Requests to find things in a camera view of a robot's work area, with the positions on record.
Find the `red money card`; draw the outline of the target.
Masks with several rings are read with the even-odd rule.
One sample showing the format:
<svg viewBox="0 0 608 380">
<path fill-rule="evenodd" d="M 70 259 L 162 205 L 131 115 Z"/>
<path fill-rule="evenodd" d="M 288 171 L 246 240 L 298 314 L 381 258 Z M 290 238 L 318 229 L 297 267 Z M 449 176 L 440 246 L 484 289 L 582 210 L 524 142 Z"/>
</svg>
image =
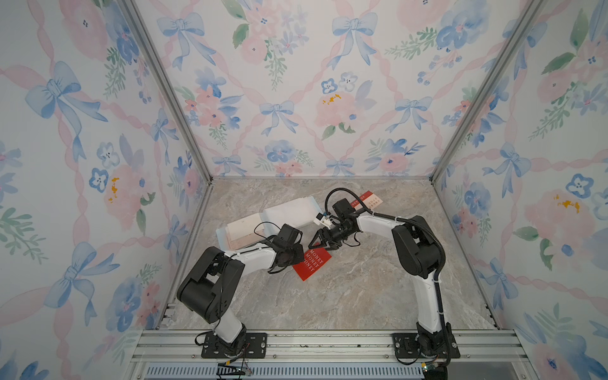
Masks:
<svg viewBox="0 0 608 380">
<path fill-rule="evenodd" d="M 293 266 L 299 278 L 305 282 L 321 267 L 323 267 L 332 255 L 323 248 L 308 250 L 304 253 L 304 261 Z"/>
</svg>

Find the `pink good luck card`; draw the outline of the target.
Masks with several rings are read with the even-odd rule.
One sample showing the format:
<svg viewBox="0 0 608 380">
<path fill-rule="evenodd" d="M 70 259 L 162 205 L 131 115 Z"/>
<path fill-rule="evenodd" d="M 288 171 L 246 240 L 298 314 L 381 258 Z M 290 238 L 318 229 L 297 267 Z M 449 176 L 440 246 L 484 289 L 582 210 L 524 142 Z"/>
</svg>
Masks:
<svg viewBox="0 0 608 380">
<path fill-rule="evenodd" d="M 261 222 L 260 215 L 254 214 L 229 223 L 226 226 L 226 237 L 229 247 L 232 250 L 240 250 L 259 242 L 261 237 L 255 230 Z"/>
</svg>

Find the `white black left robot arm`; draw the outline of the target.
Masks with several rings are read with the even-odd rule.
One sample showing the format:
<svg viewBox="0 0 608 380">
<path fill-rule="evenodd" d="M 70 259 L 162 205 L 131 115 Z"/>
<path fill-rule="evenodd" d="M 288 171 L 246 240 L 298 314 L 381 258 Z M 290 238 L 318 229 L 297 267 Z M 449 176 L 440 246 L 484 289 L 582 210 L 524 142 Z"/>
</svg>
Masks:
<svg viewBox="0 0 608 380">
<path fill-rule="evenodd" d="M 236 251 L 207 248 L 177 289 L 177 299 L 212 326 L 219 342 L 233 351 L 245 344 L 245 325 L 231 310 L 243 276 L 265 271 L 270 275 L 304 262 L 302 231 L 284 224 L 278 234 Z"/>
</svg>

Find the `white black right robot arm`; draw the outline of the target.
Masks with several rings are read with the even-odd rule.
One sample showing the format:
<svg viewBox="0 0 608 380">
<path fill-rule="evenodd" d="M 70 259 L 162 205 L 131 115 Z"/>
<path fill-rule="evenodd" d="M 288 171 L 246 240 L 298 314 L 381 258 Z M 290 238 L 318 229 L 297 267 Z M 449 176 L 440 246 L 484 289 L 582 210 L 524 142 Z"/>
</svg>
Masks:
<svg viewBox="0 0 608 380">
<path fill-rule="evenodd" d="M 417 300 L 416 330 L 421 353 L 437 356 L 447 350 L 449 329 L 440 289 L 440 273 L 446 253 L 426 220 L 384 215 L 362 207 L 359 210 L 342 199 L 334 204 L 334 214 L 317 214 L 320 229 L 309 244 L 311 250 L 337 250 L 358 233 L 375 234 L 394 243 L 397 259 L 413 277 Z"/>
</svg>

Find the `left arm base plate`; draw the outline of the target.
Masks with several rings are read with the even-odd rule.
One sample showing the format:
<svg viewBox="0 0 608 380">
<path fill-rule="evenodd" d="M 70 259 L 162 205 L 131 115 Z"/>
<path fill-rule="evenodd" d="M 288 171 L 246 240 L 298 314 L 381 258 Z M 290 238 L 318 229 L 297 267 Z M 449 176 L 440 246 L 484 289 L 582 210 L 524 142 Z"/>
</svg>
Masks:
<svg viewBox="0 0 608 380">
<path fill-rule="evenodd" d="M 265 332 L 242 332 L 232 343 L 226 343 L 212 331 L 201 333 L 195 338 L 201 347 L 203 359 L 264 359 L 268 347 L 268 334 Z"/>
</svg>

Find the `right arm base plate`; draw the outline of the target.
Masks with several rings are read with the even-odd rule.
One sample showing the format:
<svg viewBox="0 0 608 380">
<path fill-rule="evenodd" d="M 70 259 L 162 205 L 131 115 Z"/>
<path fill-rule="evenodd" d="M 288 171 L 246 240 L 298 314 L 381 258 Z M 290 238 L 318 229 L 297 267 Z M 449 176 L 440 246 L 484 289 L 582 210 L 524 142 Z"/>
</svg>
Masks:
<svg viewBox="0 0 608 380">
<path fill-rule="evenodd" d="M 441 332 L 430 336 L 417 332 L 396 332 L 391 334 L 394 353 L 398 359 L 460 359 L 461 353 L 454 335 L 447 334 L 448 341 Z"/>
</svg>

